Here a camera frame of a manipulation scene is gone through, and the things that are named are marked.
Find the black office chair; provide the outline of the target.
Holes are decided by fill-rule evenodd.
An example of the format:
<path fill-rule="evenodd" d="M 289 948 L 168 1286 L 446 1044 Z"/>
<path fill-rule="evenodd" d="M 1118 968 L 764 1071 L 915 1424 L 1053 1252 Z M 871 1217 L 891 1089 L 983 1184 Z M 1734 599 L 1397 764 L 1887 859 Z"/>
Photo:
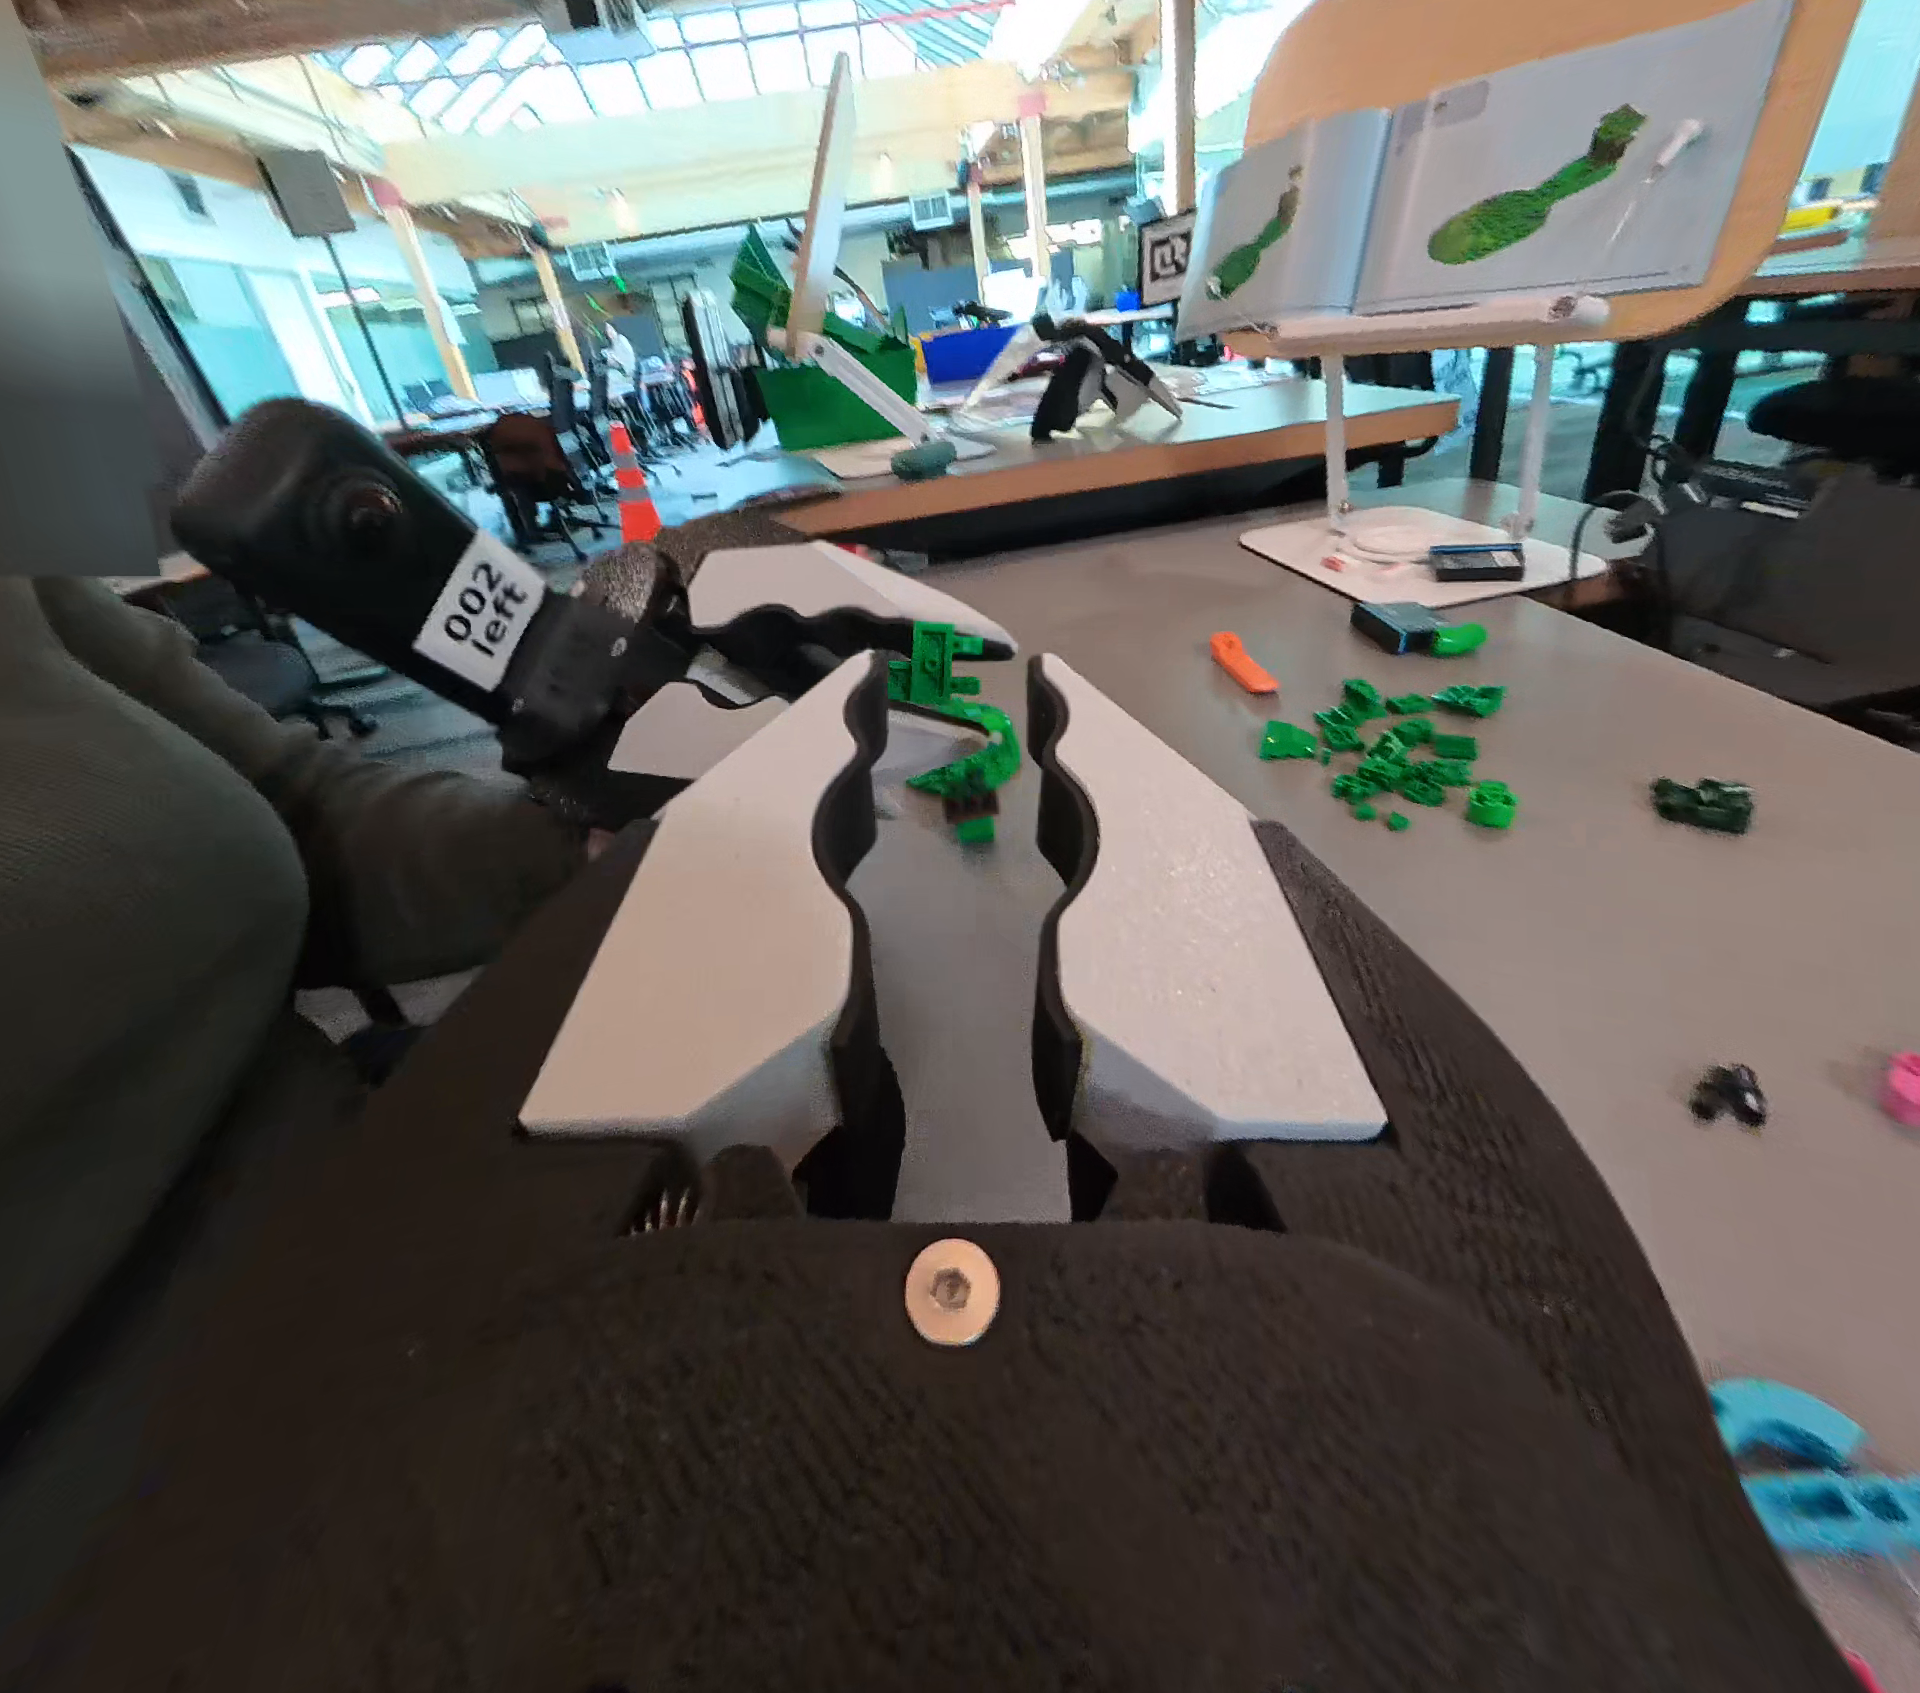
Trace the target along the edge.
<path fill-rule="evenodd" d="M 536 403 L 503 410 L 482 429 L 478 452 L 512 540 L 520 549 L 564 545 L 585 561 L 583 532 L 597 539 L 613 520 L 597 486 L 592 486 L 592 460 L 583 456 L 575 373 L 547 358 L 540 364 L 540 377 Z"/>

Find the open instruction booklet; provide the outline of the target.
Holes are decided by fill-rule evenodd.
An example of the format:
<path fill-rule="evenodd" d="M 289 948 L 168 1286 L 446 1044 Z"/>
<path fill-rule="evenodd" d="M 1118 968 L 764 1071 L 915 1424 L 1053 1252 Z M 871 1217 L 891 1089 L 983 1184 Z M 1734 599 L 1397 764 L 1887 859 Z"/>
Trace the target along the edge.
<path fill-rule="evenodd" d="M 1181 333 L 1709 276 L 1793 0 L 1305 121 L 1213 175 Z"/>

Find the grey panel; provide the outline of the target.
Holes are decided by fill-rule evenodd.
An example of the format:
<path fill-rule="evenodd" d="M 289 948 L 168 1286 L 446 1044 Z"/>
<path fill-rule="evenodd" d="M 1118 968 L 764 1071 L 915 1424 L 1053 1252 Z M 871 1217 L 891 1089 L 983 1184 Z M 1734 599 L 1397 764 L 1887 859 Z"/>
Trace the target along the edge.
<path fill-rule="evenodd" d="M 3 571 L 155 571 L 155 452 L 26 28 L 3 0 Z"/>

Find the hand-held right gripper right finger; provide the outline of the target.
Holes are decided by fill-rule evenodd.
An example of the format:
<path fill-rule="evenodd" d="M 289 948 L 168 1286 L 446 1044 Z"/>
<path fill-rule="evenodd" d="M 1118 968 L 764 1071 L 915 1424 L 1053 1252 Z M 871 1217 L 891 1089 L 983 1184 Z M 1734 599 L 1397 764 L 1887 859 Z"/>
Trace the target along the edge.
<path fill-rule="evenodd" d="M 1093 1222 L 1130 1161 L 1388 1130 L 1252 813 L 1056 654 L 1026 663 L 1040 927 L 1030 1071 Z"/>

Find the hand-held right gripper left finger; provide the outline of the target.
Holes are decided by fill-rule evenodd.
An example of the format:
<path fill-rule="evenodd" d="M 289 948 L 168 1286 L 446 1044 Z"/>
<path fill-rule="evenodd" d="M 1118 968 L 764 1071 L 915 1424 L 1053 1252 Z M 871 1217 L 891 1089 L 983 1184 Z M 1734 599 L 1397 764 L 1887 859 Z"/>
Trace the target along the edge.
<path fill-rule="evenodd" d="M 520 1110 L 527 1138 L 769 1150 L 820 1217 L 886 1217 L 905 1097 L 850 873 L 875 850 L 886 658 L 854 654 L 656 816 Z"/>

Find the orange traffic cone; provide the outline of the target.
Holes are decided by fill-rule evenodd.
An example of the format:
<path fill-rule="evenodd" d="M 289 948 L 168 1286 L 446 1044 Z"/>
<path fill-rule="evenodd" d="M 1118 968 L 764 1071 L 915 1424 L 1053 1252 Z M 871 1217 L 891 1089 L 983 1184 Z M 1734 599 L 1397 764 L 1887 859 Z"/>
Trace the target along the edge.
<path fill-rule="evenodd" d="M 613 480 L 621 540 L 652 545 L 661 536 L 661 518 L 624 422 L 608 426 L 608 452 L 613 452 Z"/>

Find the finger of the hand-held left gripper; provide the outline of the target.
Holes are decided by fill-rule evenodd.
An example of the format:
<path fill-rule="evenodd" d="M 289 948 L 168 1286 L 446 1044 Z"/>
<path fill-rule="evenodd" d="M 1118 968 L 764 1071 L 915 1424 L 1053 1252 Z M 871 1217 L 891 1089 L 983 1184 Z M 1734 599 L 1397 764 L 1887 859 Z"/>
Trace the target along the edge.
<path fill-rule="evenodd" d="M 990 613 L 923 579 L 836 545 L 715 549 L 685 588 L 689 626 L 735 660 L 798 645 L 829 651 L 910 651 L 915 624 L 948 624 L 980 645 L 978 658 L 1016 658 L 1016 639 Z"/>
<path fill-rule="evenodd" d="M 618 785 L 685 788 L 789 714 L 789 701 L 721 701 L 699 680 L 671 680 L 621 725 L 608 774 Z"/>

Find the dark grey box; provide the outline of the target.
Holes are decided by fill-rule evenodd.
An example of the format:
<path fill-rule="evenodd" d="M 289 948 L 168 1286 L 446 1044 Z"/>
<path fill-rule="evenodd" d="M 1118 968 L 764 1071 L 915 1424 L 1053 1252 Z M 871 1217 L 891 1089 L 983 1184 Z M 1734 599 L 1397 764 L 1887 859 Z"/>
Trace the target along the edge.
<path fill-rule="evenodd" d="M 1918 486 L 1847 467 L 1806 504 L 1680 504 L 1639 554 L 1649 641 L 1918 746 Z"/>

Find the green brick leaf model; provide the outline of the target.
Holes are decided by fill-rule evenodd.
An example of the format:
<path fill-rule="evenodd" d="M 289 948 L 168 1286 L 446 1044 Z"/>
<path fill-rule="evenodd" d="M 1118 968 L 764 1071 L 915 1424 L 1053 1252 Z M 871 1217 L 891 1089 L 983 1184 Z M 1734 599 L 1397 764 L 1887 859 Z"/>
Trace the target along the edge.
<path fill-rule="evenodd" d="M 962 735 L 962 750 L 908 777 L 908 788 L 939 800 L 958 844 L 997 840 L 1000 789 L 1020 774 L 1020 737 L 1009 714 L 983 698 L 973 663 L 986 641 L 948 620 L 915 620 L 910 647 L 886 663 L 891 712 Z"/>

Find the green bin with green parts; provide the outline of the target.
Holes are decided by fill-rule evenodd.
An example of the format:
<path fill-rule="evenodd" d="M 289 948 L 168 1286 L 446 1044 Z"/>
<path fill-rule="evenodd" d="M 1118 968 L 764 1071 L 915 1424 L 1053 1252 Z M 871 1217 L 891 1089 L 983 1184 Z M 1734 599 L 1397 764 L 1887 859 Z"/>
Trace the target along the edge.
<path fill-rule="evenodd" d="M 762 418 L 776 422 L 785 452 L 905 438 L 841 373 L 825 361 L 798 361 L 789 351 L 791 282 L 753 221 L 735 252 L 732 288 L 732 308 L 762 351 L 762 361 L 749 370 L 749 385 L 757 395 Z M 895 393 L 918 416 L 918 349 L 908 340 L 833 313 L 825 317 L 825 340 L 847 370 L 866 375 L 875 388 Z"/>

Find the black and white desk device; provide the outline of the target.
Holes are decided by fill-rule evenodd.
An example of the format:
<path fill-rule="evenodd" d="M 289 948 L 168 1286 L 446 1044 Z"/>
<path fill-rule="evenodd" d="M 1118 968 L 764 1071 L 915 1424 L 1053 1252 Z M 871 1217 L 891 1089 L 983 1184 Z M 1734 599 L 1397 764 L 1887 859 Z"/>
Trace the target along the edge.
<path fill-rule="evenodd" d="M 1145 404 L 1184 422 L 1184 404 L 1163 375 L 1091 319 L 1038 317 L 1030 333 L 1040 340 L 1045 351 L 1059 355 L 1030 422 L 1032 446 L 1049 446 L 1072 433 L 1098 404 L 1108 404 L 1121 422 L 1133 418 Z"/>

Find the blue bin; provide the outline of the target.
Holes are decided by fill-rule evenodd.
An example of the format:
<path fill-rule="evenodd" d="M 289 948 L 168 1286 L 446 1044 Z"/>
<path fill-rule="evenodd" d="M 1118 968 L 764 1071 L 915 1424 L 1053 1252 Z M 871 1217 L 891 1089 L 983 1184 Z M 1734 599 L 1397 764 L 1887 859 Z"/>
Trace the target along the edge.
<path fill-rule="evenodd" d="M 950 388 L 962 381 L 978 381 L 997 355 L 1026 333 L 1024 321 L 1000 325 L 955 325 L 921 334 L 923 377 L 935 388 Z"/>

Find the light blue brick pieces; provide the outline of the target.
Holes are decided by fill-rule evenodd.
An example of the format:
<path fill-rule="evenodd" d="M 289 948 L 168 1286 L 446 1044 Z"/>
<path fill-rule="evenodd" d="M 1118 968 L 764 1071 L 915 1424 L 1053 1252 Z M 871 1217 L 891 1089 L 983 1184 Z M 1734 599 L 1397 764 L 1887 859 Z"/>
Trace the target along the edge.
<path fill-rule="evenodd" d="M 1709 1392 L 1720 1449 L 1767 1540 L 1806 1561 L 1918 1561 L 1918 1474 L 1863 1460 L 1867 1431 L 1829 1402 L 1763 1378 Z"/>

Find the pile of small green bricks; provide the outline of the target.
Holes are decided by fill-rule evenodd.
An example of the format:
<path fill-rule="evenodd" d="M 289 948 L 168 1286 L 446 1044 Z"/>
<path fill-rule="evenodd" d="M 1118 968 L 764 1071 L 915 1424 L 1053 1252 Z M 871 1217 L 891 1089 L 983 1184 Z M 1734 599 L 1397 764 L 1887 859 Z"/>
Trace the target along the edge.
<path fill-rule="evenodd" d="M 1410 809 L 1440 809 L 1474 785 L 1478 719 L 1431 707 L 1431 694 L 1382 694 L 1349 676 L 1309 719 L 1326 789 L 1356 820 L 1407 831 Z"/>

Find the wooden edged background desk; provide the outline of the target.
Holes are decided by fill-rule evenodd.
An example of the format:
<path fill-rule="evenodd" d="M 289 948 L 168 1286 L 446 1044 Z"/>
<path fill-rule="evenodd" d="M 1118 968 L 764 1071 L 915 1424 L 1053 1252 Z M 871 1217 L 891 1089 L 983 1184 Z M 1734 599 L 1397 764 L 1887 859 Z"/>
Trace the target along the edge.
<path fill-rule="evenodd" d="M 1030 443 L 1024 422 L 980 443 L 983 458 L 935 480 L 843 480 L 776 458 L 749 508 L 810 539 L 973 558 L 1295 504 L 1326 467 L 1326 385 L 1222 370 L 1184 418 L 1150 403 L 1049 443 Z"/>

